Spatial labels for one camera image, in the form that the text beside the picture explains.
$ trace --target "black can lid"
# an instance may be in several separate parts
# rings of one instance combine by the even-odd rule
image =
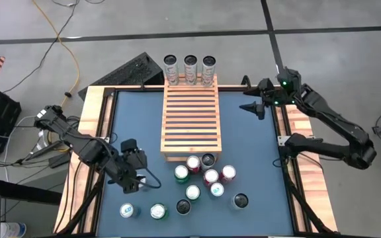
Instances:
[[[173,65],[177,61],[176,56],[174,55],[168,55],[164,57],[164,63],[167,65]]]
[[[201,162],[204,165],[213,165],[215,161],[216,161],[216,158],[214,158],[212,154],[208,154],[208,153],[203,155],[201,158]]]
[[[196,64],[196,57],[193,55],[189,55],[185,57],[185,64],[187,65],[195,65]]]
[[[238,194],[235,196],[234,202],[235,202],[236,206],[238,206],[240,208],[244,208],[244,207],[248,206],[249,200],[248,200],[248,197],[246,195]]]
[[[214,57],[212,56],[205,56],[202,62],[204,63],[204,65],[213,66],[216,64],[216,59],[214,59]]]
[[[191,210],[191,203],[188,200],[182,199],[177,202],[176,209],[180,214],[186,214]]]

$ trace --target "green can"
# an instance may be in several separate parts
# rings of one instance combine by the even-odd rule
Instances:
[[[161,220],[169,216],[169,210],[164,204],[157,203],[151,207],[151,217],[153,219]]]
[[[189,180],[189,170],[184,165],[179,165],[175,169],[175,178],[179,184],[184,184]]]
[[[186,188],[186,197],[191,202],[195,202],[199,199],[200,196],[200,190],[197,185],[190,185],[188,188]]]

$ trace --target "soda can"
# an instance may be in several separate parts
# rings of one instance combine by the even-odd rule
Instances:
[[[228,183],[232,181],[236,177],[236,170],[235,167],[231,165],[226,165],[223,167],[222,172],[220,173],[220,181],[222,183]]]
[[[140,179],[140,182],[146,183],[146,177],[145,177],[145,175],[136,175],[136,176],[137,177],[143,177],[143,178]],[[142,191],[142,192],[147,192],[147,191],[150,190],[150,188],[148,186],[145,186],[143,184],[139,184],[138,187],[139,187],[139,191]]]
[[[190,202],[195,202],[199,199],[201,191],[197,185],[190,185],[186,188],[186,197]]]
[[[191,203],[185,199],[178,201],[176,204],[176,210],[182,216],[189,214],[191,207]]]
[[[197,77],[197,59],[189,55],[185,57],[185,80],[187,85],[195,85]]]
[[[169,210],[164,204],[157,203],[151,207],[151,217],[153,219],[161,220],[169,216]]]
[[[189,180],[189,171],[183,166],[179,165],[175,169],[175,178],[179,184],[184,184]]]
[[[124,218],[135,218],[140,214],[140,209],[130,203],[125,203],[120,207],[120,215]]]
[[[211,86],[214,82],[214,72],[216,70],[216,59],[212,56],[206,56],[202,60],[201,80],[204,86]]]
[[[218,180],[218,173],[214,169],[208,169],[204,173],[204,184],[207,187],[210,187],[212,184],[217,182],[217,180]]]
[[[240,193],[232,197],[232,208],[235,210],[244,209],[248,206],[249,199],[246,195]]]
[[[224,187],[221,183],[215,182],[210,187],[211,197],[218,198],[224,193]]]
[[[199,158],[195,155],[191,155],[186,160],[186,167],[188,167],[189,171],[192,174],[196,174],[199,172],[199,169],[201,168],[201,162],[199,161]]]
[[[216,158],[210,154],[207,153],[201,157],[201,169],[202,171],[207,171],[208,169],[211,169],[216,162]]]
[[[174,55],[164,57],[164,70],[165,76],[170,85],[179,84],[179,67],[177,66],[177,59]]]

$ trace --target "yellow cable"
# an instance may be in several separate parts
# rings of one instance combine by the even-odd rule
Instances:
[[[40,13],[42,13],[42,15],[44,15],[45,19],[48,21],[48,23],[51,25],[52,27],[52,30],[56,33],[57,35],[57,39],[58,41],[60,42],[60,44],[70,53],[70,55],[72,56],[73,60],[74,60],[74,63],[76,65],[76,70],[77,70],[77,77],[76,77],[76,80],[75,80],[75,83],[73,84],[73,86],[71,86],[70,90],[69,90],[69,93],[71,93],[74,88],[76,88],[77,84],[79,83],[79,76],[80,76],[80,69],[79,69],[79,63],[77,62],[77,59],[76,57],[74,56],[73,52],[67,47],[65,46],[65,44],[61,41],[61,38],[60,38],[60,33],[56,30],[54,24],[52,23],[52,21],[48,18],[48,16],[43,12],[43,10],[39,7],[39,5],[36,3],[35,0],[32,0],[33,4],[36,6],[36,8],[38,8],[38,10],[40,11]],[[67,100],[67,96],[64,96],[64,99],[61,103],[61,107],[64,106],[64,103],[65,101]],[[58,151],[60,152],[65,152],[69,150],[68,148],[67,149],[59,149]]]

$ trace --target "wooden rack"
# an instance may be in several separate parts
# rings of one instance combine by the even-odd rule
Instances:
[[[218,82],[214,75],[211,86],[187,85],[179,75],[178,85],[165,80],[161,154],[167,161],[186,161],[190,155],[212,153],[216,159],[222,152]]]

